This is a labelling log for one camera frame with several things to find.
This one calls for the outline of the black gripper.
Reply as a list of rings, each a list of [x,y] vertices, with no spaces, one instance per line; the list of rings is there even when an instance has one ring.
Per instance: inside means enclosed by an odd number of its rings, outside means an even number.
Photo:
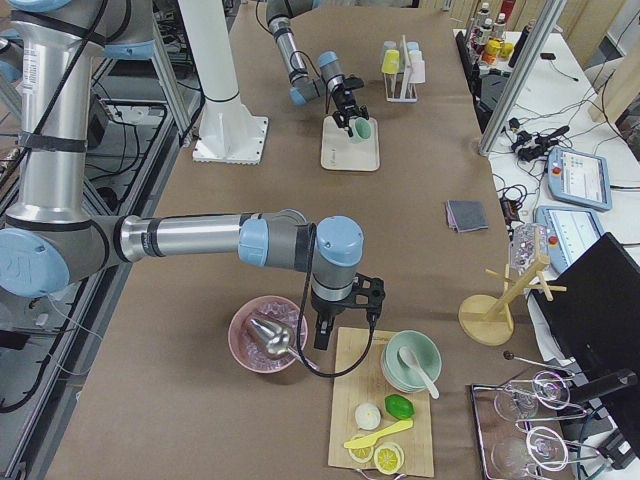
[[[343,84],[333,88],[331,98],[335,105],[335,111],[332,114],[332,118],[336,123],[336,126],[343,130],[349,138],[352,138],[353,131],[349,125],[349,118],[363,118],[368,120],[369,113],[367,107],[365,105],[357,105],[353,92],[350,89],[347,89]]]
[[[311,305],[317,313],[314,348],[327,350],[335,318],[346,309],[344,300],[330,301],[313,294]]]

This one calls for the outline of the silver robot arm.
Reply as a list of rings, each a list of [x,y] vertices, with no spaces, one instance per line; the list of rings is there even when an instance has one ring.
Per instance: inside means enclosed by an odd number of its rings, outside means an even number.
[[[16,200],[1,230],[1,286],[45,297],[106,269],[144,258],[236,253],[250,265],[299,271],[316,311],[314,345],[326,349],[336,317],[361,306],[357,268],[364,235],[344,216],[309,222],[300,212],[147,217],[135,204],[150,170],[152,142],[127,120],[102,124],[97,101],[109,65],[146,86],[151,64],[165,115],[185,140],[203,123],[197,159],[256,164],[268,130],[243,104],[223,5],[182,1],[183,40],[199,86],[184,99],[150,1],[14,1],[22,49]]]
[[[293,18],[320,5],[319,1],[313,0],[268,1],[267,29],[287,70],[292,102],[305,105],[323,97],[327,104],[333,103],[335,110],[331,118],[337,128],[344,131],[351,142],[359,143],[372,136],[368,109],[360,105],[355,96],[355,91],[364,86],[364,81],[357,76],[346,75],[333,51],[322,53],[313,65],[308,54],[297,47],[291,29]]]

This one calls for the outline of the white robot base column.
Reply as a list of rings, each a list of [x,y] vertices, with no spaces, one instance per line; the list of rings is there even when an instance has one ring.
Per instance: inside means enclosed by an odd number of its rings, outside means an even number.
[[[268,119],[241,100],[222,3],[184,0],[179,8],[205,99],[193,159],[258,164]]]

